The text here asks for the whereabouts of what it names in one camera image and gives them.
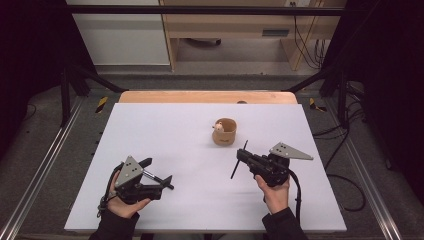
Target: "wooden cabinet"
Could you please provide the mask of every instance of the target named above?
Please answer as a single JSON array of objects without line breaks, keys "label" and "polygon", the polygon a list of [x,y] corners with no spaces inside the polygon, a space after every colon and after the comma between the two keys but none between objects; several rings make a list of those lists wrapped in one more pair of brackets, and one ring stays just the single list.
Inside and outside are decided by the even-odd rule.
[{"label": "wooden cabinet", "polygon": [[[346,0],[310,0],[308,7],[344,7]],[[284,7],[286,0],[160,0],[166,6],[260,6]],[[180,38],[280,38],[292,70],[297,70],[305,51],[302,40],[331,39],[339,17],[298,16],[295,43],[294,16],[179,15],[164,14],[165,35],[172,69]]]}]

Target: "white cabinet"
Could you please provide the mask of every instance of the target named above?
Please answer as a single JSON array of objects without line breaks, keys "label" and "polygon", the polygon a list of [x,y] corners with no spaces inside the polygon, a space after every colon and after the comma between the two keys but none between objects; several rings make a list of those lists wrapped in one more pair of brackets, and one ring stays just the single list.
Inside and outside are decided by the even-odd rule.
[{"label": "white cabinet", "polygon": [[[157,0],[67,0],[69,5],[159,5]],[[169,65],[160,14],[74,14],[94,65]]]}]

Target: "white table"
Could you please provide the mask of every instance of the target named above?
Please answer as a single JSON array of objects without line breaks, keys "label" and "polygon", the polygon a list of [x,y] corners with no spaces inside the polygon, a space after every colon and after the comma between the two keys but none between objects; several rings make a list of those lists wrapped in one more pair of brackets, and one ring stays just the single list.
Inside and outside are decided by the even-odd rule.
[{"label": "white table", "polygon": [[[222,117],[236,120],[236,140],[228,147],[212,141],[212,125]],[[142,232],[260,232],[268,213],[262,192],[248,167],[240,163],[233,179],[236,152],[262,155],[278,142],[314,157],[291,160],[290,169],[302,188],[301,226],[305,232],[346,231],[334,193],[324,172],[303,108],[299,104],[117,103],[65,225],[66,230],[92,232],[100,221],[97,206],[110,174],[132,155],[147,157],[146,168],[158,177],[173,175],[174,190],[141,213]],[[156,184],[143,177],[142,183]],[[296,185],[291,181],[289,205],[294,211]]]}]

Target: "person's left hand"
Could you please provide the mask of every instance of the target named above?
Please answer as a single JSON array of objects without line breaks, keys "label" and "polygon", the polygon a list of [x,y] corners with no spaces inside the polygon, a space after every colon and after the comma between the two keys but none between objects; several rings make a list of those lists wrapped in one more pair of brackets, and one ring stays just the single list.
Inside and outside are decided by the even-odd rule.
[{"label": "person's left hand", "polygon": [[[115,176],[113,177],[112,184],[109,187],[109,193],[112,193],[113,195],[116,194],[115,192],[115,182],[118,179],[119,172],[115,173]],[[109,198],[107,208],[113,212],[114,214],[123,217],[123,218],[131,218],[136,212],[143,209],[151,200],[149,198],[143,199],[140,202],[134,203],[132,205],[128,205],[124,203],[119,197],[112,196]]]}]

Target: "brown paper cup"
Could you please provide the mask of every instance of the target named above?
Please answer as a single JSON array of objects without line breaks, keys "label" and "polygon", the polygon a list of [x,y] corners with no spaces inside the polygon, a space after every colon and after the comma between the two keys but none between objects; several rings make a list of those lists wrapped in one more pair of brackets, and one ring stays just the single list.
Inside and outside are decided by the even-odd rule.
[{"label": "brown paper cup", "polygon": [[215,124],[221,122],[224,131],[214,130],[212,139],[215,144],[220,146],[228,146],[234,143],[236,139],[237,123],[230,118],[221,118],[216,120]]}]

